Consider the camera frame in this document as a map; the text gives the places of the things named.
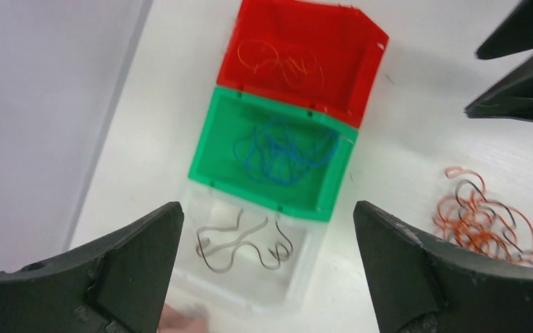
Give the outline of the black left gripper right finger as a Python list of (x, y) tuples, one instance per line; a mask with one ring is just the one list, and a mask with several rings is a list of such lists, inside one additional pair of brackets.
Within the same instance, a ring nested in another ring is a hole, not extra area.
[(533, 332), (533, 268), (455, 246), (367, 201), (353, 220), (381, 332)]

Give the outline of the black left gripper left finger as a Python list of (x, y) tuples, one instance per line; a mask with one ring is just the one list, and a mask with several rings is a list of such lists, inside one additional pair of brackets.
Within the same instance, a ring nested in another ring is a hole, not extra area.
[(0, 272), (0, 332), (155, 332), (185, 216), (169, 202), (13, 273)]

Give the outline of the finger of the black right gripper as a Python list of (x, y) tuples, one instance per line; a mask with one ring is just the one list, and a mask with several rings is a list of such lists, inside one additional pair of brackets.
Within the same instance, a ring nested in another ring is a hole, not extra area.
[(533, 49), (533, 0), (523, 0), (475, 52), (490, 60)]
[(533, 123), (533, 56), (465, 108), (470, 119), (515, 119)]

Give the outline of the pink cloth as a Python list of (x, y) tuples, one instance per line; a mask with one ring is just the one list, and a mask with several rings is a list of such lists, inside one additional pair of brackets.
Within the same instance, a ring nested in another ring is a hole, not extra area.
[(157, 333), (208, 333), (208, 322), (204, 318), (190, 318), (163, 304)]

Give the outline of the clear plastic bin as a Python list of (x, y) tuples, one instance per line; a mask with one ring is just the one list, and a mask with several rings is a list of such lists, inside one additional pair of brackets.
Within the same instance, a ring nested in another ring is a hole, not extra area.
[(233, 314), (298, 311), (328, 226), (189, 181), (171, 283)]

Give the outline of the green plastic bin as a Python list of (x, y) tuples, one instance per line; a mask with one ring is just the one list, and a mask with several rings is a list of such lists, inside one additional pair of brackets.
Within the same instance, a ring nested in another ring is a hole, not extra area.
[(326, 223), (357, 136), (328, 115), (217, 87), (189, 178), (290, 217)]

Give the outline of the red plastic bin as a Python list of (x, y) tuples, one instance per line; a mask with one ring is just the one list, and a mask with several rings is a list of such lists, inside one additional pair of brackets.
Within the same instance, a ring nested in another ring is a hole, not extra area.
[(217, 84), (359, 128), (388, 42), (352, 6), (243, 1)]

